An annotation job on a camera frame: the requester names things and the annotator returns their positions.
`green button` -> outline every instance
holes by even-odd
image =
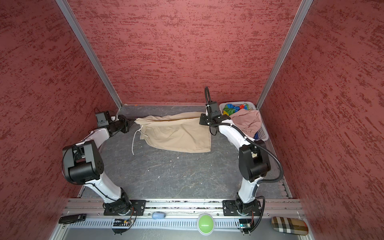
[[[203,234],[209,234],[214,229],[214,220],[208,214],[203,214],[199,218],[198,227]]]

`laundry basket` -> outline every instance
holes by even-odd
[[[251,102],[231,102],[231,103],[222,103],[220,104],[219,108],[220,108],[220,111],[221,111],[221,114],[223,114],[223,109],[225,107],[225,105],[227,104],[232,104],[236,107],[240,107],[240,105],[242,104],[248,104],[248,109],[249,110],[256,110],[256,107],[253,103]],[[266,132],[266,129],[265,129],[265,126],[264,126],[264,123],[262,122],[262,127],[257,131],[257,134],[259,136],[259,139],[263,140],[263,141],[267,141],[269,136],[268,136],[268,133]]]

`pink cloth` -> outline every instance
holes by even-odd
[[[262,127],[262,118],[258,110],[240,109],[230,117],[234,124],[250,137],[254,137]]]

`round green push button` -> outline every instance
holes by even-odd
[[[203,235],[211,234],[214,230],[214,219],[209,214],[202,214],[197,219],[197,228]]]

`black mounting plate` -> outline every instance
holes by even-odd
[[[143,216],[144,214],[144,210],[145,210],[145,204],[146,204],[146,200],[134,200],[134,199],[130,199],[131,201],[131,204],[132,206],[135,208],[135,211],[133,212],[134,215],[136,215],[136,211],[137,211],[137,215],[138,216]],[[111,213],[109,211],[107,211],[106,209],[104,210],[104,216],[121,216],[121,217],[124,217],[122,215],[118,215],[116,213]]]
[[[261,204],[260,204],[260,201],[256,201],[256,202],[257,202],[257,205],[252,207],[253,215],[260,216]],[[241,216],[237,212],[235,200],[223,200],[223,212],[224,212],[224,216]]]

